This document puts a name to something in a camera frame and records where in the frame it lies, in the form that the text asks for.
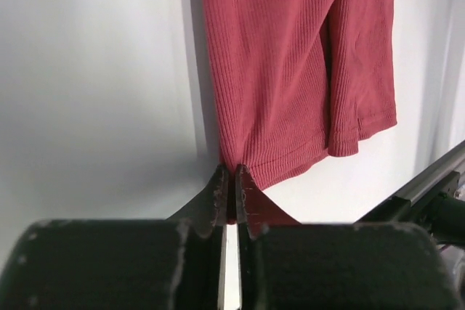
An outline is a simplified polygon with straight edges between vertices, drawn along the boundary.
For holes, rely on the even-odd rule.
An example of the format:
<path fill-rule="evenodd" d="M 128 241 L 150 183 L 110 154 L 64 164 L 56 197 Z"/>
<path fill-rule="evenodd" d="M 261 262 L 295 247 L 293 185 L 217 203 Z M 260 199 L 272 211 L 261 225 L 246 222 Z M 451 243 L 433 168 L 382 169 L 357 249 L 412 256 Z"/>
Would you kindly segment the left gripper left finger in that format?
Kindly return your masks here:
<path fill-rule="evenodd" d="M 167 219 L 31 224 L 1 273 L 3 309 L 221 309 L 228 172 Z"/>

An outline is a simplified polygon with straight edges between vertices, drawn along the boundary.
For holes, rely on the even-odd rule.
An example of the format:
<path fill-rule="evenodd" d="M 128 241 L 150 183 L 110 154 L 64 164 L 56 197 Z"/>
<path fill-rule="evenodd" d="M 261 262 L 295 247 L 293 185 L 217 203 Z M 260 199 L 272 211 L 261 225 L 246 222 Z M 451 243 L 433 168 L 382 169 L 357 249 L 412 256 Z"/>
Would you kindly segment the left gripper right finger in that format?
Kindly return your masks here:
<path fill-rule="evenodd" d="M 242 309 L 454 309 L 424 229 L 407 222 L 300 224 L 238 166 Z"/>

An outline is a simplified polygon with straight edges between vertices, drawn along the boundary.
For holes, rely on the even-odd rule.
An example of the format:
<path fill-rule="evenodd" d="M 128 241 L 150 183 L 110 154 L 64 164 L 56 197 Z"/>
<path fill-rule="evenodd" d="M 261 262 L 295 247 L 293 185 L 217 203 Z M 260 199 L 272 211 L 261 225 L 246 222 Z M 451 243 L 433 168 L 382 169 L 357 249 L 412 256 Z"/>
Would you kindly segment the pink tank top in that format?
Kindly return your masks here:
<path fill-rule="evenodd" d="M 203 0 L 221 156 L 266 189 L 396 122 L 394 0 Z"/>

